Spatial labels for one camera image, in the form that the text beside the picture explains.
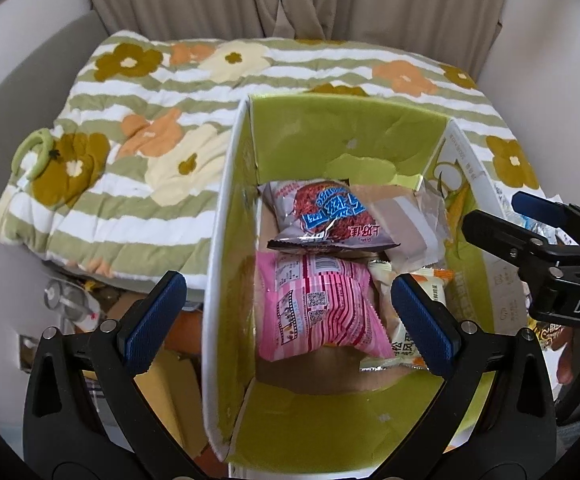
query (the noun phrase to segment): curtain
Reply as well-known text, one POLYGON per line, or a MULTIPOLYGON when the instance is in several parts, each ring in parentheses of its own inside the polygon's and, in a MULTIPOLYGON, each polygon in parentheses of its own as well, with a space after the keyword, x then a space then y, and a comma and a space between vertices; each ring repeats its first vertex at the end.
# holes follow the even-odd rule
POLYGON ((92 0, 109 32, 152 40, 356 40, 438 59, 477 78, 504 0, 92 0))

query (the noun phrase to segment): pink snack bag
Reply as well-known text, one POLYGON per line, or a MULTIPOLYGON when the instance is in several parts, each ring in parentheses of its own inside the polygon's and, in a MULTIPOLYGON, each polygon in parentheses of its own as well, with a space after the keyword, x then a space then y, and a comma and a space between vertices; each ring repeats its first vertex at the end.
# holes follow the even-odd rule
POLYGON ((370 273, 361 264, 316 254, 257 253, 265 286, 259 354, 276 361, 324 344, 394 356, 367 299, 370 273))

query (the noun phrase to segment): pile of snack packages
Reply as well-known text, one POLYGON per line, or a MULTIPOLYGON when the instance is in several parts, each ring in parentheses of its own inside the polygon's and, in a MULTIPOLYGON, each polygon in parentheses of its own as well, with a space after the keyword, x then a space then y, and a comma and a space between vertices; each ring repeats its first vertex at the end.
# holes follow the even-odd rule
POLYGON ((422 177, 411 187, 335 180, 260 186, 279 234, 257 253, 263 314, 259 355, 276 361, 322 346, 365 354, 361 370, 426 369, 391 303, 394 278, 410 272, 435 301, 454 273, 442 196, 422 177))

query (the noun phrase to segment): bed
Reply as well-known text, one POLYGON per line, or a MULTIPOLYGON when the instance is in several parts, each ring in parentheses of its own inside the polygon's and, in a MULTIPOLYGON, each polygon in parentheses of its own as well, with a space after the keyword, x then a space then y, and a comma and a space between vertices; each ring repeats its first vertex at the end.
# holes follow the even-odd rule
POLYGON ((372 96, 453 116, 501 193, 540 193, 513 134, 458 68, 351 41, 160 42, 123 30, 96 46, 52 127, 17 153, 0 241, 137 292, 170 269, 203 291, 238 103, 280 92, 372 96))

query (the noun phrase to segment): blue gripper pad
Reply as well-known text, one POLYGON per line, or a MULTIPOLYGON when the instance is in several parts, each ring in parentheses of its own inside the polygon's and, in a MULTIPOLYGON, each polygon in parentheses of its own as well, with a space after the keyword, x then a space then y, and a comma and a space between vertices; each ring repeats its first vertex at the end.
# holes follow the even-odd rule
POLYGON ((121 318, 117 343, 130 375, 148 371, 186 298, 185 278, 169 270, 148 297, 136 301, 121 318))
POLYGON ((564 228, 567 215, 563 205, 544 198, 518 191, 512 197, 512 209, 517 213, 535 219, 537 222, 564 228))
POLYGON ((433 301, 411 274, 401 274, 392 282, 391 297, 428 369, 447 379, 461 341, 452 314, 442 303, 433 301))

